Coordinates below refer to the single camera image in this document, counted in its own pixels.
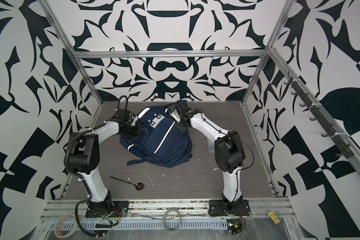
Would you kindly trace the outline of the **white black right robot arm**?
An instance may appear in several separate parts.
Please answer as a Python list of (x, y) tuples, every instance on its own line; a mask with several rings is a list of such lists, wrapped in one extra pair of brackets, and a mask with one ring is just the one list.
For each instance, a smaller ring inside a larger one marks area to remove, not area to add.
[(214, 144), (215, 161), (223, 172), (223, 202), (230, 209), (237, 208), (243, 199), (240, 176), (246, 158), (239, 133), (221, 128), (202, 110), (190, 108), (185, 101), (170, 105), (166, 112), (175, 120), (180, 131), (193, 128)]

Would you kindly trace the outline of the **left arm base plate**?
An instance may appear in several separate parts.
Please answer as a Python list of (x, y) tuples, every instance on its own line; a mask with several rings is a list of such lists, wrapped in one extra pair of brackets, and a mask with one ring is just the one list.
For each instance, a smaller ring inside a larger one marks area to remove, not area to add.
[(128, 213), (129, 201), (105, 201), (105, 202), (88, 202), (86, 218), (100, 218), (107, 216), (118, 218)]

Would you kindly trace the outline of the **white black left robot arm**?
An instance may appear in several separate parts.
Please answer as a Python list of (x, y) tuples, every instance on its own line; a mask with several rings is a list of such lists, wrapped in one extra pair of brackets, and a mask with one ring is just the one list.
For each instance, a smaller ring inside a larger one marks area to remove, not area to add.
[(110, 210), (113, 207), (110, 191), (105, 187), (100, 172), (100, 143), (113, 135), (136, 137), (141, 130), (138, 127), (138, 117), (128, 110), (128, 98), (125, 107), (120, 108), (118, 102), (115, 114), (102, 124), (88, 128), (82, 132), (70, 135), (64, 157), (64, 165), (68, 173), (78, 177), (82, 182), (88, 199), (85, 202), (91, 208)]

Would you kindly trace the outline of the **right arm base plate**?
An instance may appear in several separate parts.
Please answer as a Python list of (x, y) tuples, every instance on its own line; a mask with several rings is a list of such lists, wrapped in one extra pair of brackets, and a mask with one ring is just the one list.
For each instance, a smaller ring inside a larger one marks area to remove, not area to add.
[(219, 216), (249, 216), (251, 209), (249, 201), (240, 196), (234, 202), (229, 202), (225, 197), (222, 200), (209, 200), (208, 214), (211, 217)]

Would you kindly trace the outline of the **clear plastic pen box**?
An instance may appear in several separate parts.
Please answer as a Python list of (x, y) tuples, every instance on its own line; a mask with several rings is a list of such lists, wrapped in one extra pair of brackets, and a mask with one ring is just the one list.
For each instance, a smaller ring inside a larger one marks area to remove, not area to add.
[(210, 139), (207, 139), (208, 141), (208, 151), (209, 153), (214, 153), (215, 152), (215, 143), (214, 141), (211, 141)]

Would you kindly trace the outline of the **navy blue student backpack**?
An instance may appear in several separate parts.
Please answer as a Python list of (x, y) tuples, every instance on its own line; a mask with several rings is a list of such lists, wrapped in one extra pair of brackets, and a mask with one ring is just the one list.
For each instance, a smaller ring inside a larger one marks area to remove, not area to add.
[(169, 105), (145, 108), (136, 122), (139, 134), (135, 137), (121, 135), (120, 144), (138, 157), (128, 166), (148, 162), (173, 168), (188, 162), (192, 157), (192, 140), (189, 132), (181, 132), (170, 115)]

